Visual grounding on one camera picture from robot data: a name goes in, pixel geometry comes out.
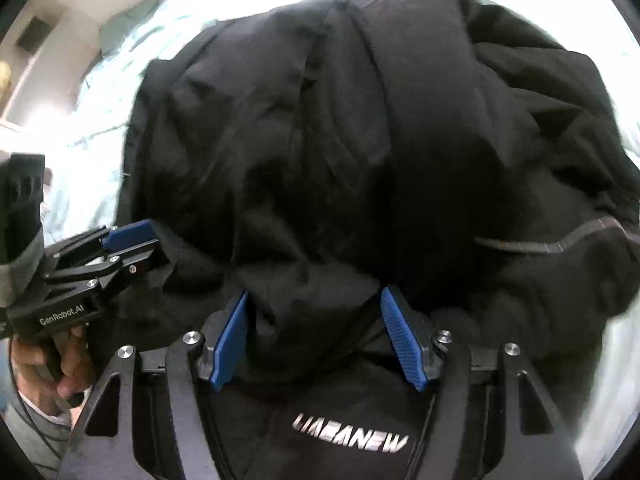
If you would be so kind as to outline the person's left hand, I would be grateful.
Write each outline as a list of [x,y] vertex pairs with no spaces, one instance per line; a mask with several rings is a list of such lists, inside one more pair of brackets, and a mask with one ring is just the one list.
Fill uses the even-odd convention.
[[68,400],[75,393],[84,392],[96,380],[92,367],[85,327],[72,328],[61,347],[60,380],[44,379],[37,366],[47,363],[46,352],[31,342],[14,337],[11,340],[11,361],[14,366],[17,390],[46,415],[58,416],[62,410],[58,400]]

